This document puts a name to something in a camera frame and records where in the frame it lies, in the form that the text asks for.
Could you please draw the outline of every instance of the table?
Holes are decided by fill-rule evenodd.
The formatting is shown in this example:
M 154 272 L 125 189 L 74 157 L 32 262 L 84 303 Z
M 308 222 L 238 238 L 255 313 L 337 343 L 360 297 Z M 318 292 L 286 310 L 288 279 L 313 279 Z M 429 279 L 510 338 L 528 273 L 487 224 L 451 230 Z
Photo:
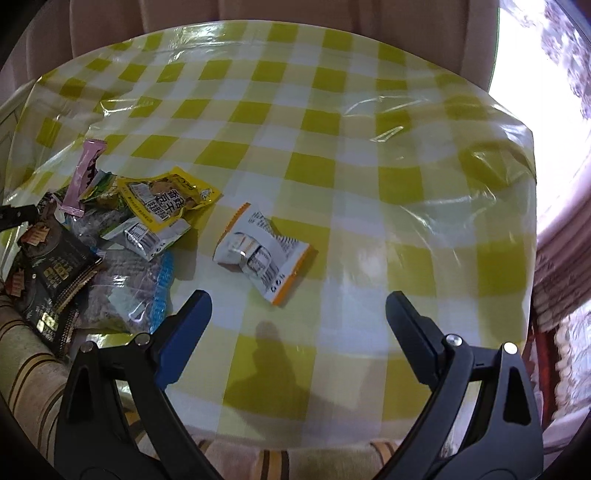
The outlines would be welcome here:
M 103 170 L 146 177 L 179 165 L 223 192 L 173 248 L 171 311 L 196 288 L 213 299 L 167 390 L 190 431 L 281 448 L 403 437 L 428 391 L 386 324 L 392 290 L 472 345 L 525 339 L 532 136 L 447 70 L 308 25 L 144 35 L 37 82 L 7 201 L 36 202 L 67 182 L 84 137 L 107 140 Z M 282 307 L 212 261 L 244 202 L 316 250 Z M 0 236 L 4 274 L 16 237 Z

